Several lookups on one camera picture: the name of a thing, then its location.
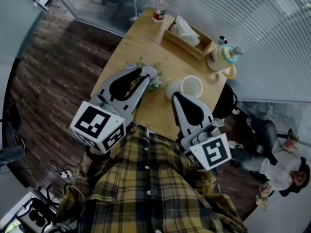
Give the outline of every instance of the jeans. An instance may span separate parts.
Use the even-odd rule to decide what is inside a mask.
[[[25,149],[21,145],[0,150],[0,167],[23,157]]]
[[[253,119],[251,127],[258,136],[258,141],[261,146],[264,147],[264,152],[270,153],[277,140],[276,126],[270,120]],[[244,149],[236,149],[232,152],[232,159],[236,162],[240,162],[242,167],[248,171],[259,172],[261,169],[261,163],[267,156],[264,155],[252,155]]]

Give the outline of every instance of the black and white marker cube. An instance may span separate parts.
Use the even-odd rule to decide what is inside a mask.
[[[209,138],[184,153],[198,171],[206,172],[231,159],[226,134]]]
[[[83,101],[70,128],[85,144],[107,153],[126,135],[125,119]]]

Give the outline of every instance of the wooden tray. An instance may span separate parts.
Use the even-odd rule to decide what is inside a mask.
[[[184,40],[182,40],[181,38],[179,38],[177,35],[173,34],[170,31],[172,25],[175,24],[175,20],[169,26],[169,28],[164,31],[163,38],[175,43],[177,46],[184,49],[186,52],[191,54],[196,59],[198,60],[203,59],[208,52],[209,46],[212,44],[212,40],[208,38],[205,34],[200,32],[198,29],[190,25],[190,27],[200,36],[201,41],[200,44],[197,45],[196,47],[189,45],[187,42],[185,42]]]

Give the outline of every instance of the wooden table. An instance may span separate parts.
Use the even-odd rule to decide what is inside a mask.
[[[107,77],[124,70],[126,62],[134,64],[140,56],[143,56],[146,63],[162,64],[164,81],[181,80],[188,75],[199,77],[204,89],[200,99],[213,111],[226,78],[222,74],[214,73],[207,66],[205,59],[196,60],[173,43],[162,39],[164,30],[169,27],[174,18],[166,16],[163,23],[157,24],[152,21],[152,12],[152,8],[147,8],[127,32],[103,69],[91,96],[99,92],[100,86]],[[165,96],[165,87],[145,93],[136,123],[169,139],[177,138],[179,128],[175,123],[171,102]]]

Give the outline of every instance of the person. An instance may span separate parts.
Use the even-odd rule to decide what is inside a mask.
[[[17,161],[25,155],[26,145],[24,139],[16,135],[15,141],[15,146],[0,150],[0,167],[13,161]]]
[[[282,148],[277,139],[275,124],[257,118],[248,118],[247,123],[256,132],[265,155],[253,155],[243,148],[236,148],[231,153],[232,159],[249,171],[264,174],[273,190],[284,191],[293,184],[299,188],[306,187],[310,180],[310,169],[304,164],[304,171],[299,171],[301,158]]]
[[[78,172],[53,232],[77,224],[84,233],[247,232],[216,175],[198,172],[176,142],[142,126],[130,126],[108,154],[87,147]]]

